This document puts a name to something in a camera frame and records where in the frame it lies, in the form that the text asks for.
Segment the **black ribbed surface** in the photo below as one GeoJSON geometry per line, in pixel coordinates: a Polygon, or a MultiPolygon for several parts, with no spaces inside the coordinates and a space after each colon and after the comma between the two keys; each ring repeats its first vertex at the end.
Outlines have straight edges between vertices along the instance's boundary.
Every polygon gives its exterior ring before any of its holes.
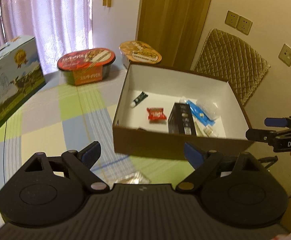
{"type": "Polygon", "coordinates": [[[115,185],[109,193],[91,196],[65,223],[42,229],[6,224],[0,240],[269,240],[286,232],[277,224],[260,229],[224,225],[208,216],[194,196],[178,194],[171,185],[115,185]]]}

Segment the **red lid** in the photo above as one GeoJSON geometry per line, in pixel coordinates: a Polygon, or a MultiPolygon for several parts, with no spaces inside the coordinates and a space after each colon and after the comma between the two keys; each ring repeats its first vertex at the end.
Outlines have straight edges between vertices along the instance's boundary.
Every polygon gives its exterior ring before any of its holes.
{"type": "Polygon", "coordinates": [[[107,65],[114,61],[115,54],[113,51],[105,48],[94,48],[66,54],[58,60],[57,66],[62,71],[73,71],[107,65]]]}

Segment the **light blue box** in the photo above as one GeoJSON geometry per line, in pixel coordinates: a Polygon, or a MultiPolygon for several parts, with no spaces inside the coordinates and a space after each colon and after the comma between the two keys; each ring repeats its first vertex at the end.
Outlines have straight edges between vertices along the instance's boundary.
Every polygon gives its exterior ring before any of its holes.
{"type": "Polygon", "coordinates": [[[45,85],[33,36],[19,36],[0,47],[0,127],[45,85]]]}

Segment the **red food container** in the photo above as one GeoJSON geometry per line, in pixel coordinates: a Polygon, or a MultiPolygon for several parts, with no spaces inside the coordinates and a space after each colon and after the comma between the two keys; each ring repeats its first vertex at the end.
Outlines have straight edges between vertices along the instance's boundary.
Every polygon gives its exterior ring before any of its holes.
{"type": "Polygon", "coordinates": [[[69,84],[79,86],[107,78],[114,61],[113,51],[95,48],[66,54],[58,60],[57,66],[69,84]]]}

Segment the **orange lid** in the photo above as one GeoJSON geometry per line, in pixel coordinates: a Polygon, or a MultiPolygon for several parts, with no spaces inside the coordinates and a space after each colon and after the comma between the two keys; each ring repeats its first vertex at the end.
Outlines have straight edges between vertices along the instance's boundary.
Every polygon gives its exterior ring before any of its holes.
{"type": "Polygon", "coordinates": [[[112,64],[114,61],[115,54],[113,51],[105,48],[95,48],[65,54],[58,60],[57,66],[62,71],[75,71],[112,64]]]}
{"type": "Polygon", "coordinates": [[[126,41],[120,44],[119,49],[130,61],[156,64],[162,60],[156,50],[142,41],[126,41]]]}

